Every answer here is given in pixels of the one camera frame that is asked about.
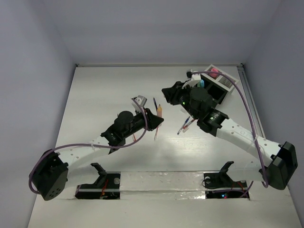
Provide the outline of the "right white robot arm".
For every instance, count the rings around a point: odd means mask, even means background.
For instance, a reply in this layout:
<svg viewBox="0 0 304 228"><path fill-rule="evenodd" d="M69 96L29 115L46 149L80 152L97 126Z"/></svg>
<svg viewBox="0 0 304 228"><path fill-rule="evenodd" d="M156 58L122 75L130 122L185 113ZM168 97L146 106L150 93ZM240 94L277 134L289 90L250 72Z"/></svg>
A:
<svg viewBox="0 0 304 228"><path fill-rule="evenodd" d="M290 142L279 144L240 126L213 106L213 98L203 87L177 81L162 93L171 105L181 105L197 120L204 132L232 143L260 160L259 178L277 190L287 187L298 167L295 146Z"/></svg>

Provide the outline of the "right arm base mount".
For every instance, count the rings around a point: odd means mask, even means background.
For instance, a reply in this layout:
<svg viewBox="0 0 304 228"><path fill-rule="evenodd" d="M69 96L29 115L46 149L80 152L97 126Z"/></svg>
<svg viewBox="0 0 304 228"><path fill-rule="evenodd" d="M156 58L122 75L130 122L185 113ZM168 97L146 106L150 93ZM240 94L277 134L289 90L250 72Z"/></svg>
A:
<svg viewBox="0 0 304 228"><path fill-rule="evenodd" d="M247 183L233 181L228 176L228 169L233 163L228 161L219 171L204 173L201 185L205 188L207 199L250 199Z"/></svg>

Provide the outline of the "orange highlighter marker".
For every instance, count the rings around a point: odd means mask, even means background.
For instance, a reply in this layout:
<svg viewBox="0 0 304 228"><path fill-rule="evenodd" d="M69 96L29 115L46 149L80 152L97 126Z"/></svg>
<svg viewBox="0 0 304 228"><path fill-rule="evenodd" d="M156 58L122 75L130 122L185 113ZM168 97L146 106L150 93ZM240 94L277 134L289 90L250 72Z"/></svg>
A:
<svg viewBox="0 0 304 228"><path fill-rule="evenodd" d="M158 117L162 117L162 107L161 107L161 105L160 105L160 104L158 105L158 107L157 107L157 110L156 110L156 111L157 111L157 116L158 116Z"/></svg>

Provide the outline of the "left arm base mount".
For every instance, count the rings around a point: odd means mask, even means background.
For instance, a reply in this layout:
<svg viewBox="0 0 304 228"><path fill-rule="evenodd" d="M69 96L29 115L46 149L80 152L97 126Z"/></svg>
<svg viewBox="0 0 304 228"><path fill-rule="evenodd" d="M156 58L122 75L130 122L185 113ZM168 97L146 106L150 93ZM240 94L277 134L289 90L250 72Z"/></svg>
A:
<svg viewBox="0 0 304 228"><path fill-rule="evenodd" d="M92 184L78 185L75 198L80 200L119 200L120 172L106 172L99 163L91 163L98 173L98 178Z"/></svg>

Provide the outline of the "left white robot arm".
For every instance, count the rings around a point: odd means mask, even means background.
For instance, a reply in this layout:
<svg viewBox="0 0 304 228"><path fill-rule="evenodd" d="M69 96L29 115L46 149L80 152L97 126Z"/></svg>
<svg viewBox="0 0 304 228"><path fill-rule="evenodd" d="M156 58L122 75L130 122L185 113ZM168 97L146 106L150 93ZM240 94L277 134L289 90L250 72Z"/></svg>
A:
<svg viewBox="0 0 304 228"><path fill-rule="evenodd" d="M116 174L108 174L96 159L136 144L136 141L127 144L126 139L140 130L143 135L154 131L163 121L148 108L139 108L134 114L120 112L114 123L93 142L67 144L45 151L29 174L30 190L45 201L58 197L69 187L97 188L101 190L101 197L112 198L105 190L119 187L114 184Z"/></svg>

